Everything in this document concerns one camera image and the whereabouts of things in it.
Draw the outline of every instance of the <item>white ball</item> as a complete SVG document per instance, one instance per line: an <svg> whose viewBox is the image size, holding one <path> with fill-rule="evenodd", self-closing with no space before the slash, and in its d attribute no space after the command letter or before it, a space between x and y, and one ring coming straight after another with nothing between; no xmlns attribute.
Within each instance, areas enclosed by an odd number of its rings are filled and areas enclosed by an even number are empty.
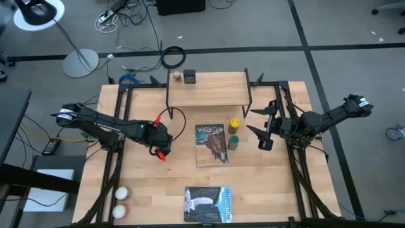
<svg viewBox="0 0 405 228"><path fill-rule="evenodd" d="M114 219L122 219L125 216L127 209L123 205L116 205L113 209Z"/></svg>
<svg viewBox="0 0 405 228"><path fill-rule="evenodd" d="M127 189L126 187L119 187L115 191L115 198L118 200L124 200L126 197L128 197L128 195L129 195L129 189Z"/></svg>

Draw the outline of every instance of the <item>white lamp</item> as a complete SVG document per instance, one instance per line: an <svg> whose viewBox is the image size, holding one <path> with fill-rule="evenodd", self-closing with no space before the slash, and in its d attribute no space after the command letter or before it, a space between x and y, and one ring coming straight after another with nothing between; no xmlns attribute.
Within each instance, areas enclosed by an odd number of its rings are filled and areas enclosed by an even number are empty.
<svg viewBox="0 0 405 228"><path fill-rule="evenodd" d="M46 0L46 1L56 8L56 16L53 18L53 20L43 25L31 25L24 20L24 16L21 10L18 9L14 14L15 25L18 28L29 32L36 32L52 27L53 25L57 25L62 34L66 36L67 39L69 39L67 35L65 35L65 31L60 27L58 23L56 23L61 20L63 14L65 13L65 6L60 0ZM39 7L37 7L35 10L37 10L39 14L41 13L41 9ZM75 51L70 53L63 60L62 69L65 75L73 78L80 78L92 73L99 64L98 54L91 49L79 50L72 41L70 41L70 43L75 49Z"/></svg>

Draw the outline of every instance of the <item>book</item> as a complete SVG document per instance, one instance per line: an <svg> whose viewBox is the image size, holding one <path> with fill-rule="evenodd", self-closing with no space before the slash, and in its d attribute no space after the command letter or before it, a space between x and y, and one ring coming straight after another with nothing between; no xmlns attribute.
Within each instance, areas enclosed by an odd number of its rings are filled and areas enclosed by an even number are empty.
<svg viewBox="0 0 405 228"><path fill-rule="evenodd" d="M196 155L198 167L228 163L223 124L196 125Z"/></svg>
<svg viewBox="0 0 405 228"><path fill-rule="evenodd" d="M232 222L230 187L186 187L184 222Z"/></svg>

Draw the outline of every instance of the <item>lamp base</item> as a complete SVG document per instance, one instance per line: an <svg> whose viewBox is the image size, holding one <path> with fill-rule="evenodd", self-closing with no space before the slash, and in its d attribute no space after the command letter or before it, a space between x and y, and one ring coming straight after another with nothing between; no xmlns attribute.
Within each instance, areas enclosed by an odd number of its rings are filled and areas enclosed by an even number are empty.
<svg viewBox="0 0 405 228"><path fill-rule="evenodd" d="M80 49L82 56L74 51L63 60L63 73L66 76L80 78L92 73L99 64L99 55L91 49Z"/></svg>

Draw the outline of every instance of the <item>yellow can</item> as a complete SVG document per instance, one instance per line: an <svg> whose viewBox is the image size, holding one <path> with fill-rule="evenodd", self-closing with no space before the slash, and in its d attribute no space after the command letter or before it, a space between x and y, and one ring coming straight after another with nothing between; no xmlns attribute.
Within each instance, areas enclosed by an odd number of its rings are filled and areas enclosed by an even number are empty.
<svg viewBox="0 0 405 228"><path fill-rule="evenodd" d="M236 134L238 127L240 125L240 120L238 118L232 118L229 122L228 132L229 134Z"/></svg>

